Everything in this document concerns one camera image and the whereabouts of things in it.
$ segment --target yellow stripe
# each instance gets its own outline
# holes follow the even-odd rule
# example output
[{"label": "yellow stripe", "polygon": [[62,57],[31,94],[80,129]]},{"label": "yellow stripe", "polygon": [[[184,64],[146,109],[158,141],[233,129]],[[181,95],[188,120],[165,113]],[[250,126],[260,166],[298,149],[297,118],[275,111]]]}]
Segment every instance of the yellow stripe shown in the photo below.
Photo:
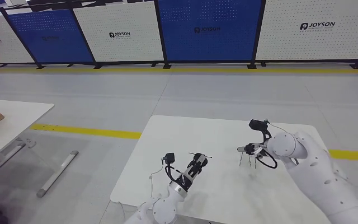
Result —
[{"label": "yellow stripe", "polygon": [[[33,130],[48,130],[51,132],[65,132],[72,134],[88,134],[92,136],[106,136],[115,138],[130,138],[139,139],[141,133],[139,132],[126,132],[123,130],[105,130],[94,128],[80,128],[80,127],[67,127],[48,124],[34,124],[31,126]],[[358,160],[358,151],[345,151],[345,150],[329,150],[331,156],[340,160]]]},{"label": "yellow stripe", "polygon": [[79,127],[66,127],[58,125],[47,125],[47,124],[34,124],[31,126],[33,130],[48,130],[51,132],[65,132],[73,134],[89,134],[93,136],[107,136],[116,138],[131,138],[139,139],[141,133],[139,132],[125,132],[122,130],[104,130],[94,128],[79,128]]},{"label": "yellow stripe", "polygon": [[354,69],[247,69],[247,68],[1,68],[0,72],[61,72],[61,73],[74,73],[74,72],[218,72],[218,73],[348,73],[358,74]]},{"label": "yellow stripe", "polygon": [[358,151],[329,150],[333,158],[339,160],[358,160]]}]

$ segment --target table leg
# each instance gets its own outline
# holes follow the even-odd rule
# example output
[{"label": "table leg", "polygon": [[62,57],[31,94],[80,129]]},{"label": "table leg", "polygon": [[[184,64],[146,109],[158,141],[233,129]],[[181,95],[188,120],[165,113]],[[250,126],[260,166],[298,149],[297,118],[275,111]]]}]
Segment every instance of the table leg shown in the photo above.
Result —
[{"label": "table leg", "polygon": [[20,149],[22,149],[26,144],[23,141],[15,140],[17,142],[16,146],[5,156],[2,156],[2,159],[0,161],[0,167],[4,165],[5,162],[7,162],[13,155],[16,154]]},{"label": "table leg", "polygon": [[66,160],[61,165],[60,169],[56,171],[50,179],[44,184],[44,186],[37,192],[37,196],[39,198],[42,198],[46,192],[49,190],[49,188],[53,185],[53,183],[56,181],[56,179],[61,175],[61,173],[66,169],[66,167],[70,164],[70,162],[73,160],[73,158],[78,154],[78,151],[72,151],[70,155],[66,158]]}]

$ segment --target black logo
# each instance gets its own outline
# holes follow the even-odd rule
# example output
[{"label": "black logo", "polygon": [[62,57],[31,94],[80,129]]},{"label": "black logo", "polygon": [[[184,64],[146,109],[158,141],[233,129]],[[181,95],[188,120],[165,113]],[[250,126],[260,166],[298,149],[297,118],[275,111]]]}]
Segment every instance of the black logo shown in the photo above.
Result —
[{"label": "black logo", "polygon": [[59,40],[60,37],[59,36],[43,36],[41,37],[44,41],[48,41],[48,40]]},{"label": "black logo", "polygon": [[331,31],[332,28],[335,26],[336,22],[311,22],[311,24],[308,26],[307,22],[304,22],[301,24],[300,30],[307,30],[312,32],[312,30],[315,31]]},{"label": "black logo", "polygon": [[301,24],[301,28],[300,28],[300,30],[306,30],[308,28],[308,23],[303,23],[303,24]]},{"label": "black logo", "polygon": [[130,32],[110,32],[111,38],[130,37]]},{"label": "black logo", "polygon": [[201,32],[215,32],[220,31],[220,27],[195,27],[194,33],[199,34]]}]

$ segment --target white pegboard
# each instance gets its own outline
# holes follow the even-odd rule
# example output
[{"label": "white pegboard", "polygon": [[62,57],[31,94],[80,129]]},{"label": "white pegboard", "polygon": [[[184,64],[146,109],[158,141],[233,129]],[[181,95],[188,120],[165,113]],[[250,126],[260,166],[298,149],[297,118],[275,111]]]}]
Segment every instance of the white pegboard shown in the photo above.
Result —
[{"label": "white pegboard", "polygon": [[34,62],[9,23],[0,16],[0,63]]},{"label": "white pegboard", "polygon": [[257,60],[356,58],[358,0],[267,0]]},{"label": "white pegboard", "polygon": [[76,8],[74,13],[96,61],[163,60],[154,2]]}]

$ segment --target pegboard panel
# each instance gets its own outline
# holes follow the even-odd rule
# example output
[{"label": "pegboard panel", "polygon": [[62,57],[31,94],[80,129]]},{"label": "pegboard panel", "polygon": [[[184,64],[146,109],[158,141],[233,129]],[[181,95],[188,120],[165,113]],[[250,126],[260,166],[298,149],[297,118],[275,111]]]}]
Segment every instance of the pegboard panel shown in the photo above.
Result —
[{"label": "pegboard panel", "polygon": [[355,58],[357,0],[267,0],[257,60]]},{"label": "pegboard panel", "polygon": [[0,16],[0,63],[34,62],[10,25]]},{"label": "pegboard panel", "polygon": [[159,0],[168,60],[251,60],[261,0]]},{"label": "pegboard panel", "polygon": [[92,61],[70,10],[14,14],[9,18],[39,63]]},{"label": "pegboard panel", "polygon": [[98,62],[163,60],[154,2],[74,9]]}]

